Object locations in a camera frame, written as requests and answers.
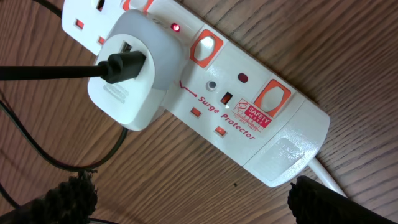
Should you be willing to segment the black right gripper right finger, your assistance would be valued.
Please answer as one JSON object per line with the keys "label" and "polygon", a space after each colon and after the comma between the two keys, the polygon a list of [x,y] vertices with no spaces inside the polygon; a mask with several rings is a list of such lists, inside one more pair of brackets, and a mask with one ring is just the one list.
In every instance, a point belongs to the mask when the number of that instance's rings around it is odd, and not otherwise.
{"label": "black right gripper right finger", "polygon": [[287,199],[297,224],[396,224],[301,175]]}

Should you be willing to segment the white power strip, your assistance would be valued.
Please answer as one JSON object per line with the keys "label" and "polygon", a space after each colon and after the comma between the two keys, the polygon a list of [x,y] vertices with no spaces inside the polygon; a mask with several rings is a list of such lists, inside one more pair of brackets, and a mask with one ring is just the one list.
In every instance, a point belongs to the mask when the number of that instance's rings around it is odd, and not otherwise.
{"label": "white power strip", "polygon": [[327,177],[316,155],[330,117],[178,2],[66,0],[62,27],[97,58],[116,21],[130,10],[159,20],[188,48],[182,74],[162,102],[163,112],[171,112],[270,187],[305,167]]}

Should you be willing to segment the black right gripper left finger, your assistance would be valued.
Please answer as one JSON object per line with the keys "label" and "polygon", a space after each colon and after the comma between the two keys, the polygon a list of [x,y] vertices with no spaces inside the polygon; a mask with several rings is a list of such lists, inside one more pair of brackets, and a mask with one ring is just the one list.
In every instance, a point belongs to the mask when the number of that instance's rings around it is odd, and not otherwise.
{"label": "black right gripper left finger", "polygon": [[45,195],[1,216],[1,224],[87,224],[96,210],[92,173],[81,171]]}

